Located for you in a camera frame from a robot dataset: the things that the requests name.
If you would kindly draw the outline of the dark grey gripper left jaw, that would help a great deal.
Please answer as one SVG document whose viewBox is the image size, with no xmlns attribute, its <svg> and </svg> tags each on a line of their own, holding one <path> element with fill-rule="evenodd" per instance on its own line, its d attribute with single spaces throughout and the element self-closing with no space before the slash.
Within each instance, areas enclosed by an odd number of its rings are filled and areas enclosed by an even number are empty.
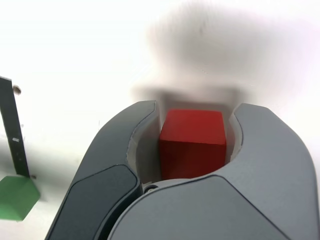
<svg viewBox="0 0 320 240">
<path fill-rule="evenodd" d="M 160 111 L 139 101 L 109 120 L 87 149 L 48 240 L 105 240 L 123 211 L 161 180 Z"/>
</svg>

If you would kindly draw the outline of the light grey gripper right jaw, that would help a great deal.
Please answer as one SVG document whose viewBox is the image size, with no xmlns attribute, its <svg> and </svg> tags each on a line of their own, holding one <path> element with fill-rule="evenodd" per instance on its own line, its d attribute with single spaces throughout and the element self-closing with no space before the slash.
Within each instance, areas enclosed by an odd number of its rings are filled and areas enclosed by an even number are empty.
<svg viewBox="0 0 320 240">
<path fill-rule="evenodd" d="M 317 240 L 317 178 L 300 137 L 271 110 L 240 104 L 230 162 L 156 188 L 119 217 L 111 240 Z"/>
</svg>

